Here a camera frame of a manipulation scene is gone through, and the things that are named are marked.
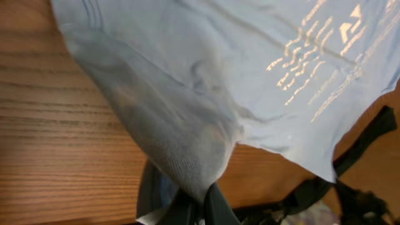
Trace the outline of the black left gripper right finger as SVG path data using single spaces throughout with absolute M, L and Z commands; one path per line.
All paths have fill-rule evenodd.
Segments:
M 205 225 L 240 225 L 217 183 L 213 183 L 204 200 Z

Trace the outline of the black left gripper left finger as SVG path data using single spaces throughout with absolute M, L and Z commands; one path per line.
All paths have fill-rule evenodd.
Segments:
M 180 189 L 157 225 L 194 225 L 197 202 Z

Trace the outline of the light blue printed t-shirt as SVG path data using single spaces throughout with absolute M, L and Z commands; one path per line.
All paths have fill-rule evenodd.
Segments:
M 137 220 L 157 224 L 182 189 L 204 200 L 237 144 L 314 174 L 283 200 L 233 210 L 281 224 L 339 196 L 342 224 L 383 224 L 386 203 L 339 177 L 396 129 L 383 107 L 339 158 L 334 148 L 399 81 L 398 1 L 75 1 L 51 3 L 67 49 L 148 161 Z

